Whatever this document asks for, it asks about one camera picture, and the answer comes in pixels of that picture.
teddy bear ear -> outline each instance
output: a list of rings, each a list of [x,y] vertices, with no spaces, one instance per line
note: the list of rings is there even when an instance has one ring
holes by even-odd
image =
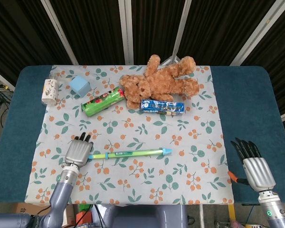
[[[124,86],[125,82],[130,78],[130,75],[124,75],[119,79],[119,84]]]

blue cube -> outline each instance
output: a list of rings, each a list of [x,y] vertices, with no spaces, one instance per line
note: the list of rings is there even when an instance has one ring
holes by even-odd
[[[77,75],[70,82],[70,87],[75,93],[79,94],[79,96],[81,97],[84,97],[91,90],[89,82],[79,75]]]

brown teddy bear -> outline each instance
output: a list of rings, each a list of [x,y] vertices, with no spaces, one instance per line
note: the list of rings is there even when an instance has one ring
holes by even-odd
[[[152,98],[172,102],[171,94],[186,94],[188,96],[198,94],[199,85],[195,79],[175,80],[175,78],[190,74],[195,70],[193,58],[186,56],[179,63],[158,70],[160,60],[158,55],[152,55],[144,76],[124,75],[121,77],[120,85],[124,87],[128,108],[139,108],[142,99]]]

pen cap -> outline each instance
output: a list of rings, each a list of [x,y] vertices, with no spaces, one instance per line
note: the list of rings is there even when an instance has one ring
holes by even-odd
[[[162,154],[168,155],[172,153],[172,149],[162,148]]]

silver robotic arm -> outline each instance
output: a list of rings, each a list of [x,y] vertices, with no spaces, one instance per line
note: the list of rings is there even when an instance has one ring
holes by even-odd
[[[233,181],[250,185],[254,191],[259,193],[258,201],[271,228],[285,228],[285,209],[278,194],[272,191],[276,182],[266,160],[261,157],[253,142],[238,138],[236,141],[237,143],[231,141],[231,144],[237,150],[247,179],[239,179],[231,172],[228,174]]]
[[[93,143],[89,143],[91,136],[85,138],[85,135],[86,133],[82,133],[80,138],[76,136],[66,153],[60,180],[49,201],[51,211],[42,217],[23,213],[0,214],[0,228],[61,228],[63,212],[77,180],[79,169],[87,163],[93,147]]]

